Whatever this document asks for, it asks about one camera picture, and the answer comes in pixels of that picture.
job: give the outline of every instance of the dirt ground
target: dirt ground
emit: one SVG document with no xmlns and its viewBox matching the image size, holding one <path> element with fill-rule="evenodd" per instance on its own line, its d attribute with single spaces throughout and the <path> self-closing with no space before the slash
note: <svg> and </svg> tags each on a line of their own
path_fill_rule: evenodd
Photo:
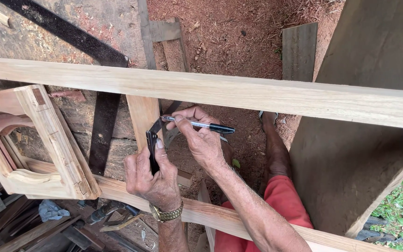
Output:
<svg viewBox="0 0 403 252">
<path fill-rule="evenodd" d="M 335 29 L 344 1 L 336 0 L 148 0 L 150 20 L 179 17 L 192 72 L 259 78 L 282 78 L 282 29 L 318 22 L 315 73 L 321 65 Z M 197 47 L 206 47 L 195 59 Z M 166 57 L 159 45 L 154 46 L 157 65 L 168 70 Z M 240 163 L 236 168 L 250 187 L 257 190 L 265 165 L 265 135 L 258 111 L 202 105 L 234 127 L 227 136 Z M 290 149 L 301 117 L 279 114 L 277 131 Z M 206 179 L 211 200 L 219 204 L 220 189 L 194 161 L 182 135 L 177 136 L 168 151 L 179 169 L 193 174 L 193 185 L 181 187 L 182 196 L 197 199 L 199 183 Z M 190 224 L 188 243 L 191 250 L 204 227 Z"/>
</svg>

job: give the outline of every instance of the gray cloth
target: gray cloth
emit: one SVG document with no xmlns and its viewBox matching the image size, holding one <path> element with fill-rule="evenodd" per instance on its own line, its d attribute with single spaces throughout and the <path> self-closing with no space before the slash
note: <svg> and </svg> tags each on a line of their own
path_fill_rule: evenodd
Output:
<svg viewBox="0 0 403 252">
<path fill-rule="evenodd" d="M 48 220 L 59 220 L 62 216 L 69 216 L 68 210 L 62 209 L 50 199 L 43 199 L 38 207 L 38 213 L 43 222 Z"/>
</svg>

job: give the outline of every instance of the pen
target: pen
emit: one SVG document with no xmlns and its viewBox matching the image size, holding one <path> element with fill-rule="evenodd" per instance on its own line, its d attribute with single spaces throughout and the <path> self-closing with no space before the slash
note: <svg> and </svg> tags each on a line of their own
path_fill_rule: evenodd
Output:
<svg viewBox="0 0 403 252">
<path fill-rule="evenodd" d="M 162 116 L 161 118 L 163 118 L 166 121 L 175 122 L 174 117 Z M 202 122 L 194 122 L 194 121 L 191 121 L 191 120 L 189 120 L 189 122 L 191 122 L 191 124 L 193 126 L 197 126 L 197 127 L 200 127 L 200 128 L 208 128 L 211 131 L 215 131 L 215 132 L 217 132 L 219 134 L 231 134 L 231 133 L 234 133 L 234 131 L 236 130 L 234 128 L 224 126 L 224 125 L 220 125 L 220 124 L 216 124 L 216 123 L 207 124 L 207 123 L 202 123 Z"/>
</svg>

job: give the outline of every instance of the fingernail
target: fingernail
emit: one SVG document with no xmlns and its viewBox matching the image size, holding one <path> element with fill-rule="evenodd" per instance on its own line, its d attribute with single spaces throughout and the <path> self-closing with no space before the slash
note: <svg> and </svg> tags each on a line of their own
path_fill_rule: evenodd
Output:
<svg viewBox="0 0 403 252">
<path fill-rule="evenodd" d="M 176 122 L 179 122 L 179 121 L 181 121 L 183 119 L 183 116 L 181 116 L 181 115 L 176 115 L 175 116 L 175 121 Z"/>
<path fill-rule="evenodd" d="M 158 149 L 162 149 L 164 147 L 163 142 L 161 141 L 161 138 L 158 138 L 156 140 L 156 146 L 158 147 Z"/>
</svg>

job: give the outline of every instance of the gold watch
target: gold watch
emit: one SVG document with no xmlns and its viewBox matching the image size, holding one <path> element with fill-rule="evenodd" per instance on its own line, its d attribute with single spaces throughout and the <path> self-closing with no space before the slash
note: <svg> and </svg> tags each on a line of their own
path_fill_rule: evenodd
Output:
<svg viewBox="0 0 403 252">
<path fill-rule="evenodd" d="M 180 208 L 172 212 L 161 212 L 160 208 L 153 205 L 152 203 L 150 203 L 149 207 L 155 220 L 159 222 L 165 222 L 176 219 L 178 216 L 181 215 L 181 212 L 183 211 L 183 201 L 181 201 Z"/>
</svg>

